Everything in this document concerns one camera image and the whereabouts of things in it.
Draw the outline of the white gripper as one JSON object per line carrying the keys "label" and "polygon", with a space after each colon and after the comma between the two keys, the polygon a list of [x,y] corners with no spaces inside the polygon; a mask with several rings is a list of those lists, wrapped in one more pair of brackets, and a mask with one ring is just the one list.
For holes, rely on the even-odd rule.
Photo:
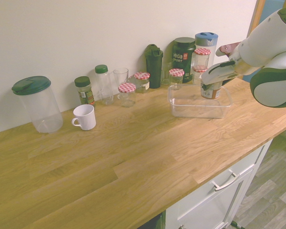
{"label": "white gripper", "polygon": [[235,72],[235,61],[227,61],[215,64],[208,68],[201,76],[201,88],[206,91],[209,84],[215,83],[215,89],[220,90],[223,81],[234,79],[238,74]]}

